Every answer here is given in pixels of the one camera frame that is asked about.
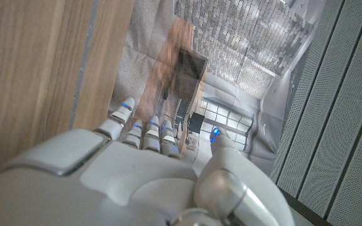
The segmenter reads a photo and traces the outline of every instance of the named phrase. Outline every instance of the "robotic hand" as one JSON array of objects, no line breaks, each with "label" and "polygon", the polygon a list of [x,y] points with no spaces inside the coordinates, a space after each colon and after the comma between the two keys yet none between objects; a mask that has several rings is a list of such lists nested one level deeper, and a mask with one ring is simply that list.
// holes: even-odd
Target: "robotic hand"
[{"label": "robotic hand", "polygon": [[276,185],[242,157],[224,129],[197,177],[180,161],[172,125],[135,121],[126,99],[94,132],[74,129],[0,171],[0,225],[294,225]]},{"label": "robotic hand", "polygon": [[210,139],[213,157],[195,185],[196,206],[225,224],[294,225],[280,190],[240,155],[226,131],[215,128]]}]

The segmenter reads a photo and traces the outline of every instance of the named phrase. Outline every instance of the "window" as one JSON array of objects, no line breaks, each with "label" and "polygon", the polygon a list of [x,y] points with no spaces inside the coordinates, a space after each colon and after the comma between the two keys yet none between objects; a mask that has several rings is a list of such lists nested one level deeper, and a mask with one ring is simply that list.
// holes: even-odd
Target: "window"
[{"label": "window", "polygon": [[251,129],[253,117],[238,114],[206,99],[201,100],[200,106],[196,107],[196,113],[205,116],[200,129],[201,138],[209,140],[212,130],[222,127],[227,131],[236,147],[240,151],[244,151],[247,142],[246,133]]}]

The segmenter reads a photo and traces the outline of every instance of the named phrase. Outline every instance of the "blue joint light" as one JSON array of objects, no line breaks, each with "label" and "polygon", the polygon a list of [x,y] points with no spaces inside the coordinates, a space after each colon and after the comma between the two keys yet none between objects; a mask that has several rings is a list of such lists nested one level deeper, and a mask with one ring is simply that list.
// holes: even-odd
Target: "blue joint light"
[{"label": "blue joint light", "polygon": [[121,104],[122,106],[124,106],[125,108],[127,108],[129,111],[132,111],[132,108],[124,103]]},{"label": "blue joint light", "polygon": [[217,135],[220,134],[220,131],[219,131],[218,128],[215,128],[215,129],[213,130],[213,133],[214,133],[214,137],[213,137],[212,139],[210,139],[211,143],[214,142],[214,139],[216,138]]},{"label": "blue joint light", "polygon": [[177,151],[179,153],[178,148],[175,147],[174,145],[171,146],[171,149],[173,149],[173,150],[175,150],[175,151]]}]

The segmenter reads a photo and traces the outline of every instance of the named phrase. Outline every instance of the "ceiling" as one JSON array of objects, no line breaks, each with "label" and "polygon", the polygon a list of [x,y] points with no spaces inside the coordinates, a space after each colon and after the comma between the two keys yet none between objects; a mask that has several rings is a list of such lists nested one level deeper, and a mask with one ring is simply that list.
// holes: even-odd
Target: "ceiling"
[{"label": "ceiling", "polygon": [[176,0],[175,14],[195,26],[192,49],[208,72],[262,99],[311,30],[308,0]]}]

